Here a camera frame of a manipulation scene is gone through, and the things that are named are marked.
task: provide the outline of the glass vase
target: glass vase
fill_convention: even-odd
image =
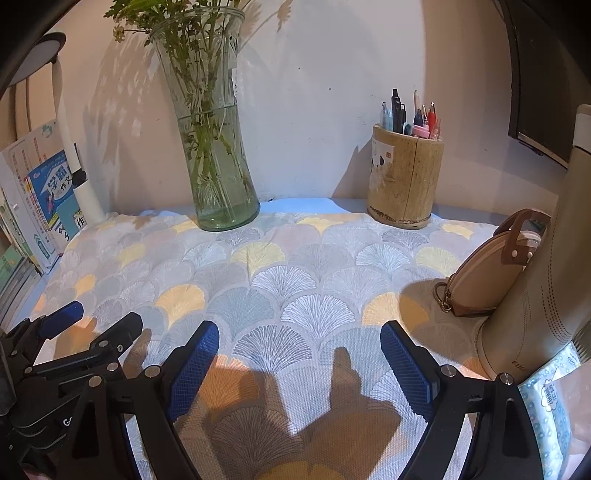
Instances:
[[[234,90],[243,20],[236,8],[194,8],[161,22],[150,36],[173,100],[197,223],[208,231],[249,223],[261,208]]]

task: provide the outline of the blue book cover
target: blue book cover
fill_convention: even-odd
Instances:
[[[75,195],[70,195],[57,208],[57,214],[61,220],[61,224],[66,229],[68,240],[73,239],[78,231],[86,225],[82,211],[78,206]]]
[[[35,191],[39,207],[49,226],[58,220],[57,208],[73,195],[72,173],[61,152],[45,160],[41,165],[29,172],[29,180]]]

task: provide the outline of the bamboo pen holder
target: bamboo pen holder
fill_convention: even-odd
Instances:
[[[374,126],[368,213],[378,222],[423,228],[431,218],[444,143]]]

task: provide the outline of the bag handle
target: bag handle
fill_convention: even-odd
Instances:
[[[517,245],[519,233],[526,220],[534,220],[546,225],[550,224],[550,215],[534,208],[519,210],[505,220],[499,228],[495,230],[494,235],[509,232],[509,237],[505,242],[501,253],[501,263],[505,265],[527,265],[532,254],[532,249],[527,245]]]

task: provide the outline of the thermos bottle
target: thermos bottle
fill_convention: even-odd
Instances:
[[[478,334],[495,378],[522,382],[591,319],[591,105],[577,110],[573,150],[556,211],[525,270]]]

